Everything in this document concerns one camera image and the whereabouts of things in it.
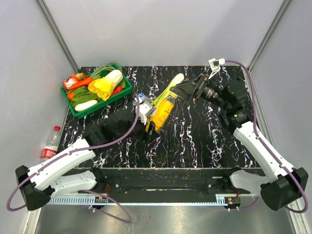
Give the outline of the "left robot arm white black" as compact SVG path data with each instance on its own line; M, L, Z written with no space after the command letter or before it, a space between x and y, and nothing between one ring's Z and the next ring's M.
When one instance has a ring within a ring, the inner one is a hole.
M107 182L99 168L76 175L65 173L125 138L148 140L151 136L156 136L158 133L155 124L149 122L155 113L155 108L147 111L144 106L140 106L132 116L133 120L122 119L114 113L106 123L85 130L82 138L51 159L30 168L24 165L16 168L18 187L15 190L21 192L24 207L34 211L46 205L52 198L71 192L102 192L107 187Z

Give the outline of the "orange juice bottle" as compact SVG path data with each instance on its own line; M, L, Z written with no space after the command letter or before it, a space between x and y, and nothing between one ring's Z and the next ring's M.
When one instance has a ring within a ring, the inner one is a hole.
M157 106L156 113L150 118L150 121L155 124L155 131L159 132L169 117L172 109L175 106L176 98L168 95Z

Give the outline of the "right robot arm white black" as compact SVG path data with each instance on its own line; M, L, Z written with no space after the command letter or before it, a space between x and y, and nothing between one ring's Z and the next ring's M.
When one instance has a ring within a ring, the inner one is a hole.
M303 197L308 182L308 172L295 168L265 139L243 107L247 99L245 83L231 81L220 89L207 74L184 81L170 88L171 92L186 101L203 98L221 109L219 120L232 136L241 142L258 162L264 176L250 174L242 169L232 169L222 180L222 188L228 193L243 189L260 196L273 211L286 207Z

